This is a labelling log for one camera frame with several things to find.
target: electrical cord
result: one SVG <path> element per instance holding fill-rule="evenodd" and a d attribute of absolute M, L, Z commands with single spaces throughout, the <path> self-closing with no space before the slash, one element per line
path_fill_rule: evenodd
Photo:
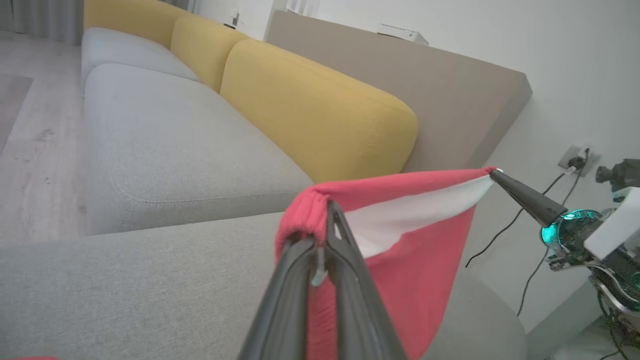
<path fill-rule="evenodd" d="M 604 320 L 607 322 L 607 324 L 609 324 L 609 335 L 611 335 L 611 341 L 613 341 L 613 345 L 616 346 L 616 349 L 618 349 L 618 351 L 616 351 L 613 354 L 609 354 L 602 359 L 606 359 L 609 356 L 613 356 L 616 354 L 620 354 L 622 356 L 622 358 L 624 358 L 625 360 L 629 360 L 629 358 L 627 357 L 627 355 L 625 354 L 624 351 L 622 351 L 622 347 L 620 344 L 618 344 L 618 341 L 616 340 L 616 336 L 613 333 L 613 325 L 614 322 L 616 321 L 613 313 L 607 313 L 607 311 L 604 309 L 604 305 L 602 304 L 602 293 L 598 292 L 598 305 L 600 305 L 600 310 L 602 311 L 602 316 L 604 317 Z"/>
<path fill-rule="evenodd" d="M 551 185 L 549 185 L 547 187 L 547 189 L 542 193 L 542 195 L 546 195 L 549 190 L 551 190 L 551 188 L 558 182 L 558 180 L 560 180 L 565 174 L 562 173 L 560 174 L 555 180 L 553 180 L 553 182 L 551 183 Z M 484 254 L 485 251 L 487 251 L 487 249 L 489 249 L 489 247 L 491 247 L 491 245 L 493 245 L 493 242 L 498 238 L 498 236 L 500 236 L 502 233 L 504 233 L 505 231 L 507 231 L 507 229 L 509 229 L 515 222 L 516 220 L 518 220 L 518 217 L 520 216 L 520 214 L 522 213 L 522 211 L 524 210 L 524 208 L 521 208 L 520 211 L 518 211 L 518 213 L 516 214 L 516 217 L 513 218 L 513 220 L 509 223 L 509 225 L 507 225 L 504 229 L 500 230 L 499 233 L 497 233 L 493 239 L 491 239 L 491 241 L 489 241 L 489 244 L 487 246 L 484 247 L 484 249 L 481 252 L 478 252 L 476 255 L 473 255 L 468 261 L 467 264 L 465 265 L 465 268 L 469 267 L 469 264 L 471 264 L 471 261 L 475 258 L 477 258 L 478 256 Z"/>
<path fill-rule="evenodd" d="M 611 354 L 609 354 L 609 355 L 604 355 L 604 356 L 603 356 L 603 357 L 601 357 L 599 360 L 607 359 L 608 357 L 612 357 L 613 355 L 618 355 L 619 353 L 620 353 L 619 351 L 616 351 L 616 352 L 613 352 L 613 353 L 611 353 Z"/>
<path fill-rule="evenodd" d="M 578 180 L 580 180 L 580 175 L 582 175 L 582 169 L 584 169 L 584 167 L 586 166 L 587 161 L 589 161 L 589 148 L 584 149 L 584 163 L 582 164 L 582 167 L 580 167 L 580 170 L 578 171 L 578 176 L 575 177 L 575 181 L 573 182 L 573 186 L 571 187 L 571 190 L 569 190 L 569 193 L 567 193 L 566 197 L 564 197 L 564 200 L 562 201 L 562 206 L 566 204 L 566 201 L 569 199 L 569 196 L 571 196 L 571 194 L 573 193 L 575 186 L 578 185 Z M 520 308 L 518 309 L 517 316 L 520 316 L 520 313 L 522 312 L 522 306 L 524 305 L 524 298 L 527 295 L 527 288 L 529 287 L 529 282 L 531 281 L 531 279 L 533 279 L 534 275 L 536 275 L 536 272 L 538 272 L 538 270 L 540 269 L 540 265 L 542 265 L 542 263 L 545 261 L 548 254 L 549 254 L 549 248 L 546 249 L 545 255 L 542 257 L 542 259 L 540 259 L 538 266 L 536 266 L 536 269 L 533 270 L 533 273 L 531 273 L 531 276 L 529 276 L 529 279 L 527 280 L 527 283 L 524 286 L 524 291 L 522 292 L 522 299 L 520 300 Z"/>

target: wooden floor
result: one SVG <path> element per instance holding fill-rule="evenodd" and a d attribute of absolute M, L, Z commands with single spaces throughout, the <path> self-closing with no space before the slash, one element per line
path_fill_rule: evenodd
<path fill-rule="evenodd" d="M 83 236 L 80 48 L 0 32 L 0 74 L 33 78 L 0 157 L 0 247 Z"/>

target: sofa cushion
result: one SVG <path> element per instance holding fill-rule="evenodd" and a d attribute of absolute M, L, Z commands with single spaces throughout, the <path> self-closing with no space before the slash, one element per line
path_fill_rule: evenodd
<path fill-rule="evenodd" d="M 82 37 L 81 85 L 98 65 L 121 63 L 199 81 L 198 76 L 164 46 L 119 31 L 90 28 Z"/>
<path fill-rule="evenodd" d="M 312 184 L 201 83 L 122 64 L 87 79 L 90 234 L 284 210 Z"/>
<path fill-rule="evenodd" d="M 249 37 L 201 16 L 187 14 L 173 27 L 171 52 L 198 75 L 201 82 L 220 92 L 222 74 L 231 48 Z"/>
<path fill-rule="evenodd" d="M 0 251 L 0 358 L 235 359 L 281 213 Z M 525 360 L 513 311 L 461 269 L 425 360 Z"/>
<path fill-rule="evenodd" d="M 108 28 L 157 42 L 167 49 L 175 21 L 189 12 L 158 0 L 84 0 L 84 29 Z"/>
<path fill-rule="evenodd" d="M 397 97 L 258 40 L 231 50 L 220 95 L 317 183 L 400 172 L 418 130 Z"/>

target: red cloth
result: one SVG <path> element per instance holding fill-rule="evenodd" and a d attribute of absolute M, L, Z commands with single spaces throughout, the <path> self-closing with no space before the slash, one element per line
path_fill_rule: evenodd
<path fill-rule="evenodd" d="M 495 168 L 415 172 L 317 184 L 289 206 L 276 235 L 276 258 L 288 235 L 326 239 L 326 205 L 345 212 L 409 359 L 436 334 L 458 270 L 476 203 Z M 336 359 L 335 288 L 309 290 L 307 358 Z"/>

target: white wall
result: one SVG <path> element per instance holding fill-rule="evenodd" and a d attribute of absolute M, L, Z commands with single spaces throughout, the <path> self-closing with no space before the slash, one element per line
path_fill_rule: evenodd
<path fill-rule="evenodd" d="M 520 70 L 533 97 L 488 165 L 542 190 L 559 174 L 572 143 L 588 143 L 608 167 L 640 158 L 640 1 L 638 0 L 322 0 L 320 19 L 375 30 L 416 29 L 431 46 Z M 611 207 L 607 185 L 591 172 L 569 208 Z M 574 177 L 549 195 L 561 200 Z M 494 188 L 480 203 L 464 260 L 513 218 L 518 206 Z M 528 216 L 472 265 L 513 309 L 545 248 Z M 530 331 L 579 288 L 588 271 L 552 273 L 543 265 L 520 316 Z"/>
<path fill-rule="evenodd" d="M 231 11 L 240 10 L 237 29 L 252 38 L 263 40 L 274 0 L 199 0 L 198 15 L 231 25 Z"/>

